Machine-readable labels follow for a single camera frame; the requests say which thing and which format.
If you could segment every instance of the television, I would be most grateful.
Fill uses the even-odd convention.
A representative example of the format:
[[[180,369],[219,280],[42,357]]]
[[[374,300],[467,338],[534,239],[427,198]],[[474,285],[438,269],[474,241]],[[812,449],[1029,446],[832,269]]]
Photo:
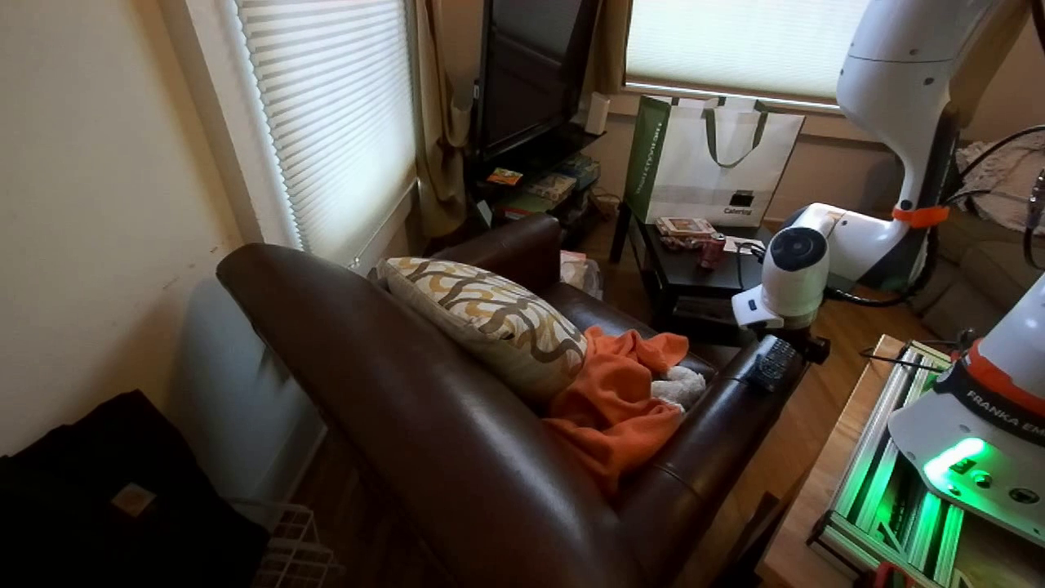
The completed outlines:
[[[597,0],[486,0],[470,154],[481,170],[574,152]]]

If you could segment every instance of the wooden floor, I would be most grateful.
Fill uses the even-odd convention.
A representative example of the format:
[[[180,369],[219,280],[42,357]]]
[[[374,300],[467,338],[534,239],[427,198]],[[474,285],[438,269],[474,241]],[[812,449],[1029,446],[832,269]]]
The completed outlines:
[[[648,320],[654,308],[642,291],[634,255],[622,255],[620,264],[606,263],[614,217],[602,217],[582,250],[602,264],[604,296],[634,316]],[[728,552],[733,550],[741,529],[754,517],[754,507],[763,495],[788,498],[818,454],[837,416],[843,412],[848,389],[866,363],[866,352],[882,332],[899,339],[922,339],[936,346],[935,338],[904,312],[904,308],[852,308],[828,300],[812,326],[817,338],[828,339],[828,358],[812,366],[793,398],[788,401],[776,427],[767,434],[762,454],[749,464],[733,495],[719,511],[719,521],[704,541],[692,552],[689,569],[680,585],[712,585]],[[336,452],[319,452],[309,472],[309,484],[301,495],[304,504],[316,504],[316,488],[340,488]],[[336,537],[336,521],[319,521],[319,529]]]

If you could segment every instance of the patterned pillow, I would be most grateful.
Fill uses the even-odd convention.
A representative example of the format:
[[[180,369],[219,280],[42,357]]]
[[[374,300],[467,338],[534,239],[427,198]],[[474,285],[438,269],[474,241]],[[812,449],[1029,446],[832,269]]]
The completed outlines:
[[[388,258],[380,275],[393,296],[481,357],[534,410],[547,410],[585,358],[582,330],[503,275],[438,258]]]

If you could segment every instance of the orange blanket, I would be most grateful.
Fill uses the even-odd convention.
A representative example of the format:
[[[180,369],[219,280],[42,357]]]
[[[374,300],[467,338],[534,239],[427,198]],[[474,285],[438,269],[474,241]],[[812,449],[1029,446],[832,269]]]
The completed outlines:
[[[648,395],[648,382],[689,350],[685,338],[606,338],[585,330],[585,366],[555,398],[546,426],[577,454],[604,495],[645,464],[680,427],[682,412]]]

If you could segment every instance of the window blinds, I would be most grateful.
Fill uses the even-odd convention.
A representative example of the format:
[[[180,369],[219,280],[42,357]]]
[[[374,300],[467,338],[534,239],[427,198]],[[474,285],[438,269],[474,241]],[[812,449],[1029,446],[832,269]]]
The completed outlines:
[[[415,174],[402,0],[239,0],[261,113],[304,250],[353,263]]]
[[[868,0],[634,0],[629,84],[832,106]]]

